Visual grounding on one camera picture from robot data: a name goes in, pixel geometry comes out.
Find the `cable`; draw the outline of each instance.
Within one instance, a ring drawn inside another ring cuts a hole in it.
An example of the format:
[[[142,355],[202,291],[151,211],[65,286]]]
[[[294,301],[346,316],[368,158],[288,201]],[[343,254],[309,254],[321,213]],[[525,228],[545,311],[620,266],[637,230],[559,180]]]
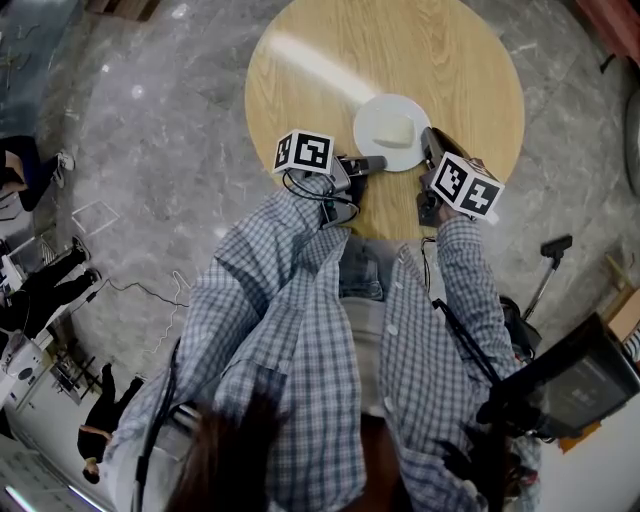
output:
[[[185,281],[184,277],[182,277],[182,275],[180,275],[180,272],[178,272],[177,270],[173,271],[173,279],[176,282],[176,284],[178,285],[178,293],[176,294],[176,297],[174,300],[169,300],[169,299],[165,299],[164,297],[161,297],[160,295],[158,295],[157,293],[152,292],[151,290],[148,290],[147,288],[145,288],[144,286],[142,286],[140,283],[135,282],[135,283],[131,283],[128,284],[127,286],[125,286],[124,288],[118,288],[116,285],[113,284],[113,282],[111,281],[111,278],[108,278],[106,281],[103,281],[102,285],[100,286],[100,288],[98,288],[95,292],[91,292],[89,295],[87,295],[87,298],[82,302],[82,304],[80,304],[77,308],[75,308],[71,313],[69,313],[69,316],[72,316],[76,311],[78,311],[80,308],[82,308],[82,306],[84,306],[87,302],[91,302],[93,299],[96,298],[96,295],[98,295],[98,293],[100,293],[100,291],[107,285],[111,286],[114,290],[117,290],[119,292],[124,292],[126,290],[128,290],[129,288],[133,287],[133,286],[137,286],[138,288],[140,288],[141,290],[143,290],[145,293],[148,293],[149,295],[151,295],[152,297],[156,297],[158,299],[160,299],[163,302],[166,302],[167,304],[171,304],[172,306],[176,307],[176,311],[174,311],[173,313],[171,313],[171,325],[169,326],[169,329],[173,326],[173,315],[177,312],[177,308],[181,307],[181,308],[188,308],[189,306],[187,306],[186,304],[182,304],[180,302],[177,302],[178,300],[178,294],[181,291],[181,287],[180,284],[178,283],[178,281],[176,280],[175,276],[178,276],[180,279],[182,279],[182,282],[187,286],[187,288],[189,288],[189,290],[191,289],[191,286],[189,286],[187,284],[187,282]]]
[[[111,281],[111,279],[107,279],[104,284],[98,289],[98,292],[100,290],[102,290],[102,288],[104,287],[105,284],[109,284],[109,286],[111,286],[114,290],[118,290],[119,292],[124,292],[126,290],[128,290],[129,288],[132,288],[134,286],[137,286],[138,288],[140,288],[142,291],[144,291],[145,293],[148,293],[149,295],[156,297],[158,299],[160,299],[162,302],[166,302],[167,304],[171,304],[172,306],[180,306],[181,308],[188,308],[189,306],[187,306],[186,304],[181,304],[179,302],[171,301],[169,299],[165,299],[164,297],[161,297],[160,295],[158,295],[157,293],[152,292],[151,290],[145,288],[144,286],[142,286],[139,282],[135,282],[135,283],[131,283],[128,284],[127,286],[125,286],[124,288],[118,288],[115,284],[113,284],[113,282]]]
[[[429,269],[429,262],[427,261],[427,255],[424,253],[424,244],[427,242],[435,242],[436,239],[432,236],[425,236],[420,243],[420,252],[422,253],[422,265],[424,268],[424,286],[427,289],[427,293],[431,291],[431,270]]]
[[[143,435],[143,448],[142,453],[138,457],[135,471],[135,481],[133,486],[133,494],[131,496],[131,511],[141,512],[142,503],[144,498],[144,487],[147,483],[147,473],[149,470],[149,459],[151,458],[151,452],[153,451],[153,445],[158,437],[162,424],[167,419],[169,411],[171,409],[171,402],[176,391],[176,358],[178,354],[178,347],[180,346],[180,338],[176,341],[171,354],[171,360],[169,367],[165,372],[162,388],[156,400],[155,406],[152,411],[155,412],[155,416],[150,421],[144,430]]]
[[[175,307],[173,308],[173,311],[171,312],[171,316],[169,317],[169,325],[167,326],[167,328],[164,330],[164,336],[162,336],[159,340],[158,340],[158,344],[156,345],[156,348],[154,348],[153,350],[143,350],[142,352],[149,352],[150,354],[155,354],[158,349],[160,348],[160,345],[162,345],[162,342],[164,340],[166,340],[169,337],[169,331],[171,330],[171,328],[173,327],[173,316],[178,312],[178,295],[180,295],[180,292],[182,291],[182,287],[180,286],[180,283],[178,282],[178,280],[176,279],[176,276],[179,277],[180,279],[182,279],[182,282],[184,283],[184,285],[189,288],[189,290],[191,290],[191,286],[189,286],[189,283],[187,283],[184,279],[184,277],[182,277],[180,275],[180,272],[178,272],[177,270],[174,270],[172,272],[172,277],[173,277],[173,281],[176,283],[176,286],[178,287],[178,291],[176,291],[176,295],[173,298],[174,303],[175,303]]]
[[[433,301],[434,308],[442,309],[444,316],[447,318],[449,325],[453,329],[454,333],[460,340],[460,342],[464,345],[465,349],[474,360],[474,362],[478,365],[478,368],[485,374],[485,376],[489,379],[492,384],[497,384],[501,381],[500,376],[493,368],[493,365],[487,358],[486,354],[482,351],[482,349],[478,346],[476,340],[474,340],[469,332],[464,328],[464,326],[458,321],[453,312],[449,309],[443,301],[440,299],[436,299]]]
[[[286,178],[289,178],[289,180],[291,180],[291,183],[293,183],[297,188],[299,188],[304,193],[309,194],[309,195],[305,196],[305,195],[302,195],[299,192],[296,192],[295,190],[293,190],[287,184]],[[352,208],[355,209],[355,213],[351,217],[349,217],[345,222],[352,221],[360,213],[360,207],[357,204],[353,203],[352,201],[349,201],[348,199],[344,199],[343,197],[335,197],[335,196],[330,196],[330,195],[318,194],[318,193],[313,192],[313,191],[307,189],[306,187],[302,186],[299,182],[297,182],[293,178],[293,176],[291,176],[291,171],[290,170],[285,171],[284,174],[282,175],[282,185],[289,192],[291,192],[294,196],[300,197],[302,199],[308,199],[310,201],[318,201],[318,202],[335,201],[336,203],[341,203],[341,204],[346,204],[348,206],[351,206]]]

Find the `gray marble floor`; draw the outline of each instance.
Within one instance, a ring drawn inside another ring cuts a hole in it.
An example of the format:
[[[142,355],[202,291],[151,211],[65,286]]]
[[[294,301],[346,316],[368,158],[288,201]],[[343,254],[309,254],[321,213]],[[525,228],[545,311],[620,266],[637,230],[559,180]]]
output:
[[[193,282],[228,226],[274,190],[248,136],[243,92],[253,48],[288,2],[183,1],[162,0],[142,24],[85,13],[57,52],[39,123],[45,148],[62,144],[77,157],[40,217],[56,216],[63,244],[79,229],[71,214],[103,201],[118,218],[87,239],[95,265],[116,284],[141,281],[166,297],[177,291],[174,270]],[[483,228],[487,252],[500,290],[524,306],[544,273],[540,243],[574,235],[533,317],[557,339],[607,293],[605,251],[618,248],[640,282],[640,203],[622,148],[633,82],[624,62],[600,75],[605,53],[555,0],[467,2],[511,53],[526,99],[522,155],[500,224]],[[153,353],[171,310],[107,287],[73,324],[99,364],[115,360],[123,386],[163,366],[183,322],[179,311]]]

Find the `black cable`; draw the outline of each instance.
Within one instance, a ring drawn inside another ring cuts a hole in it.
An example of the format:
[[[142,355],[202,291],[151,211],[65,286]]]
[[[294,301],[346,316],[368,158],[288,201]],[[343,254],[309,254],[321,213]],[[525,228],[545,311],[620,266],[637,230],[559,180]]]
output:
[[[435,242],[436,239],[431,236],[425,236],[420,243],[420,252],[422,253],[422,265],[424,268],[424,286],[427,289],[427,293],[431,291],[431,270],[429,269],[429,262],[427,261],[427,255],[424,253],[424,244],[427,242]]]
[[[114,290],[118,290],[119,292],[124,292],[124,291],[128,290],[129,288],[132,288],[132,287],[134,287],[134,286],[137,286],[138,288],[140,288],[140,289],[141,289],[141,290],[143,290],[144,292],[148,293],[149,295],[151,295],[151,296],[153,296],[153,297],[156,297],[156,298],[160,299],[162,302],[166,302],[167,304],[171,304],[172,306],[179,306],[179,307],[181,307],[181,308],[188,308],[188,307],[189,307],[189,306],[188,306],[188,305],[186,305],[186,304],[182,304],[182,303],[180,303],[180,302],[173,302],[172,300],[165,299],[164,297],[162,297],[162,296],[158,295],[157,293],[152,292],[151,290],[149,290],[149,289],[145,288],[143,285],[141,285],[141,284],[140,284],[139,282],[137,282],[137,281],[136,281],[135,283],[128,284],[128,285],[127,285],[127,286],[125,286],[124,288],[118,288],[115,284],[113,284],[113,282],[112,282],[112,281],[111,281],[111,279],[109,278],[109,279],[107,279],[107,280],[104,282],[104,284],[103,284],[100,288],[98,288],[98,291],[97,291],[97,292],[95,292],[95,293],[96,293],[96,295],[97,295],[97,293],[98,293],[100,290],[102,290],[102,288],[104,288],[105,284],[109,284],[109,286],[111,286]]]
[[[469,332],[465,329],[465,327],[458,321],[453,312],[449,309],[444,302],[440,299],[436,299],[433,301],[433,307],[442,309],[449,325],[453,329],[454,333],[460,340],[460,342],[467,349],[467,352],[474,360],[474,362],[478,365],[478,368],[485,374],[485,376],[491,381],[492,384],[497,384],[501,381],[500,376],[493,368],[493,365],[482,351],[482,349],[478,346],[476,340],[474,340]]]
[[[169,416],[169,412],[171,411],[171,403],[173,402],[173,397],[176,391],[176,359],[178,354],[178,347],[180,346],[180,338],[176,341],[175,346],[173,347],[173,352],[171,354],[171,361],[169,363],[169,376],[168,376],[168,384],[166,387],[166,392],[164,397],[162,397],[162,401],[158,411],[156,412],[155,417],[153,418],[153,422],[151,424],[151,428],[148,433],[145,434],[145,439],[143,442],[142,453],[138,457],[138,461],[136,463],[136,471],[135,471],[135,481],[136,486],[134,486],[135,496],[132,501],[131,510],[134,512],[142,511],[142,503],[144,499],[144,488],[147,483],[147,473],[149,470],[149,460],[151,458],[151,452],[153,451],[153,446],[155,445],[156,439],[158,438],[158,433],[160,432],[160,428],[164,424],[165,420]]]
[[[297,188],[299,188],[300,190],[302,190],[304,193],[306,193],[308,195],[305,196],[305,195],[302,195],[299,192],[296,192],[295,190],[293,190],[287,184],[286,178],[289,178],[291,180],[291,183],[293,183]],[[300,197],[302,199],[308,199],[310,201],[318,201],[318,202],[335,201],[336,203],[346,204],[346,205],[349,205],[349,206],[353,207],[355,209],[355,213],[351,217],[349,217],[349,219],[347,219],[345,222],[349,222],[349,221],[355,219],[357,217],[357,215],[360,213],[360,207],[357,204],[353,203],[352,201],[349,201],[348,199],[344,199],[343,197],[335,197],[335,196],[330,196],[330,195],[318,194],[316,192],[313,192],[313,191],[307,189],[306,187],[303,187],[300,183],[298,183],[291,176],[291,171],[289,171],[289,170],[285,171],[284,174],[282,175],[282,185],[289,192],[291,192],[294,196]]]
[[[128,284],[124,288],[118,288],[115,284],[113,284],[113,282],[111,281],[111,278],[109,278],[106,281],[104,281],[102,283],[102,285],[100,286],[100,288],[98,288],[95,292],[91,292],[89,295],[87,295],[87,298],[82,302],[82,304],[80,304],[71,313],[69,313],[69,316],[73,315],[76,311],[78,311],[87,302],[91,302],[93,299],[95,299],[96,295],[98,295],[98,293],[100,293],[100,290],[102,290],[106,285],[111,286],[113,289],[115,289],[115,290],[117,290],[119,292],[124,292],[124,291],[128,290],[129,288],[131,288],[133,286],[137,286],[138,288],[142,289],[145,293],[148,293],[149,295],[152,295],[153,297],[157,297],[158,299],[160,299],[163,302],[166,302],[167,304],[171,304],[172,306],[179,306],[179,307],[183,307],[183,308],[188,308],[189,307],[189,306],[187,306],[185,304],[181,304],[180,302],[173,302],[172,300],[165,299],[164,297],[161,297],[157,293],[154,293],[154,292],[148,290],[147,288],[142,286],[137,281],[135,283]]]

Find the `person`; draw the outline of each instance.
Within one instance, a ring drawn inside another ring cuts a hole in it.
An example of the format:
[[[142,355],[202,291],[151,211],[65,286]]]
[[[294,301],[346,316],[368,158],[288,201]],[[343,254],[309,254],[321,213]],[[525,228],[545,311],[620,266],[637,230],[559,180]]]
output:
[[[506,378],[519,364],[478,228],[446,205],[439,218],[448,306]],[[152,452],[145,510],[533,510],[539,444],[475,423],[491,383],[409,248],[321,221],[320,202],[283,189],[221,240],[175,355],[171,405],[200,420],[186,455]],[[142,388],[105,454],[118,510],[164,386]]]
[[[73,171],[75,161],[65,150],[59,151],[44,163],[33,137],[16,135],[0,139],[0,185],[2,194],[19,192],[22,207],[33,211],[51,181],[64,187],[63,171]]]
[[[100,272],[90,268],[80,277],[60,283],[90,257],[82,240],[74,236],[69,254],[31,274],[20,289],[7,298],[8,307],[0,309],[0,328],[20,330],[27,338],[35,339],[60,306],[73,302],[102,279]]]
[[[135,377],[129,389],[116,402],[116,387],[111,374],[111,364],[102,367],[102,395],[91,408],[84,425],[78,429],[78,451],[85,462],[82,474],[88,482],[97,484],[100,481],[98,464],[102,462],[104,450],[111,442],[111,434],[117,428],[122,412],[142,384],[143,380]]]

